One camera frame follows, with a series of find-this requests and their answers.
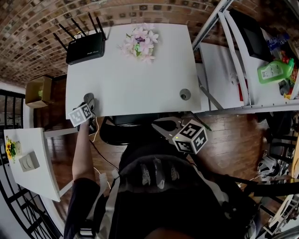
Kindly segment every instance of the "label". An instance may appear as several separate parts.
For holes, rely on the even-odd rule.
[[[283,73],[282,68],[275,63],[267,66],[265,70],[261,70],[263,80],[282,75]]]

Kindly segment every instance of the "small white table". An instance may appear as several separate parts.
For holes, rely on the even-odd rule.
[[[108,37],[101,58],[68,67],[65,112],[77,107],[89,92],[97,99],[96,116],[200,111],[200,89],[186,25],[155,24],[159,33],[153,64],[126,58],[118,49],[135,24],[105,28]],[[191,92],[182,100],[182,89]]]
[[[27,155],[34,151],[37,157],[39,167],[31,171],[23,172],[19,158],[15,157],[15,163],[9,161],[14,180],[22,187],[37,193],[43,197],[60,202],[60,197],[71,187],[72,181],[63,189],[59,190],[58,184],[53,172],[47,138],[60,136],[64,134],[76,133],[76,128],[43,131],[43,128],[28,129],[8,129],[4,130],[4,136],[12,140],[18,140],[21,144],[22,155]]]

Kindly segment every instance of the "router antenna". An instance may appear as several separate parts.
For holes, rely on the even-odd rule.
[[[81,29],[81,27],[78,25],[78,23],[76,23],[76,21],[72,18],[71,18],[71,20],[76,25],[76,27],[79,28],[79,30],[83,33],[83,35],[86,36],[85,32]]]
[[[70,35],[72,39],[76,40],[76,38],[67,29],[65,29],[63,25],[59,24],[59,26],[63,29],[63,31],[65,31],[68,35]]]
[[[60,40],[60,38],[55,34],[53,33],[53,35],[55,36],[55,38],[57,39],[57,41],[59,41],[59,43],[62,45],[62,47],[66,50],[67,52],[67,48],[65,47],[65,45],[62,43],[62,41]]]
[[[105,32],[103,31],[103,28],[102,28],[102,25],[101,25],[101,23],[100,23],[99,18],[97,17],[96,20],[97,20],[98,26],[99,26],[99,28],[100,28],[100,30],[101,30],[101,33],[103,34],[103,38],[104,38],[104,40],[107,41],[107,38],[106,38],[106,36],[105,36]]]
[[[90,15],[90,13],[88,13],[88,16],[89,16],[89,18],[90,18],[90,21],[91,21],[92,24],[93,24],[93,28],[95,29],[95,32],[98,33],[98,30],[97,30],[97,28],[95,27],[95,24],[94,24],[94,22],[93,22],[93,18],[92,18],[92,16]]]

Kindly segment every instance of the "sunflower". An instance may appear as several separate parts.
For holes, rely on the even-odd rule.
[[[12,142],[11,139],[9,139],[7,136],[6,136],[6,144],[5,144],[5,151],[6,151],[6,154],[8,156],[8,159],[14,159],[14,156],[15,156],[15,142]]]

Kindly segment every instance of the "pink flower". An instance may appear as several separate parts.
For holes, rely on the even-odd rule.
[[[154,24],[153,23],[144,23],[143,24],[143,29],[147,30],[147,31],[150,31],[150,30],[154,29]]]
[[[154,43],[158,43],[158,38],[159,34],[154,34],[152,31],[149,31],[149,39],[154,42]]]
[[[150,39],[146,38],[144,42],[139,43],[139,51],[143,54],[147,55],[149,53],[149,50],[154,48],[154,45],[150,43]]]
[[[143,30],[143,27],[136,28],[136,29],[133,31],[133,37],[134,37],[135,39],[141,37],[142,39],[145,40],[145,39],[147,38],[147,35],[148,35],[148,31],[144,31],[144,30]]]
[[[131,50],[126,46],[125,43],[123,43],[123,45],[119,46],[119,49],[126,57],[132,56]]]
[[[142,57],[141,61],[146,62],[147,64],[152,64],[152,60],[154,59],[155,59],[154,56],[145,55],[144,57]]]
[[[126,47],[129,49],[132,49],[135,45],[137,44],[137,41],[135,40],[135,38],[132,36],[131,38],[126,38]]]

